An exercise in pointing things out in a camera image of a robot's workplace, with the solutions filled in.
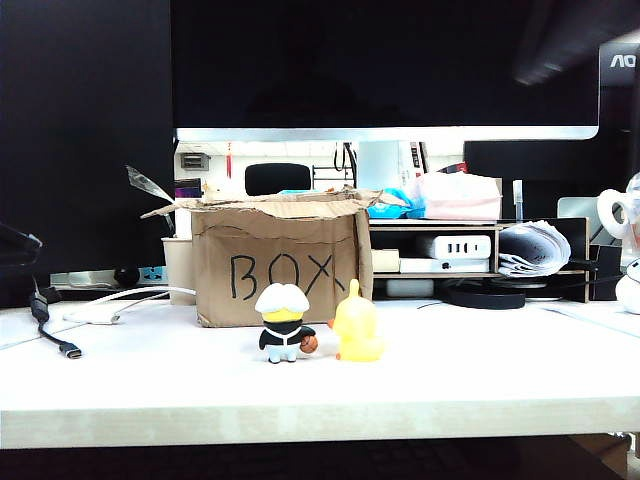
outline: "toy figure with white hat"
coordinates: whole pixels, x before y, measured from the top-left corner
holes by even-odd
[[[312,353],[318,347],[316,332],[302,325],[309,300],[298,286],[272,283],[258,297],[255,309],[264,320],[259,346],[260,350],[266,347],[269,362],[295,362],[298,350]]]

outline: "paper stack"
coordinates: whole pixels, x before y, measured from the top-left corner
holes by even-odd
[[[498,272],[507,277],[544,277],[569,262],[569,242],[544,220],[520,223],[500,232]]]

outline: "box flap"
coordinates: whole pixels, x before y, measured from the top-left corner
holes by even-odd
[[[145,213],[141,218],[154,215],[166,215],[178,208],[191,211],[216,211],[220,209],[257,210],[275,218],[304,219],[304,218],[338,218],[353,215],[371,205],[383,202],[390,205],[404,205],[404,202],[393,195],[377,190],[344,189],[338,192],[310,192],[286,195],[261,195],[250,197],[247,195],[229,196],[216,193],[207,199],[184,200],[179,204]]]

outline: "rubber duck toy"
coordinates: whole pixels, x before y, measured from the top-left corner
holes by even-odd
[[[318,347],[316,332],[302,325],[309,300],[296,285],[272,283],[260,294],[255,308],[264,320],[258,343],[260,350],[266,347],[269,362],[295,362],[298,350],[312,353]]]
[[[336,317],[329,320],[329,327],[340,337],[338,360],[372,362],[384,351],[382,338],[376,336],[378,313],[375,305],[358,295],[360,284],[353,279],[349,283],[349,296],[336,308]]]

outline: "black screen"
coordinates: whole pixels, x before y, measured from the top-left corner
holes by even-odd
[[[162,265],[171,192],[169,2],[0,2],[0,221],[44,243],[39,272]]]
[[[597,125],[596,52],[542,85],[513,79],[532,8],[522,0],[174,1],[174,124]]]

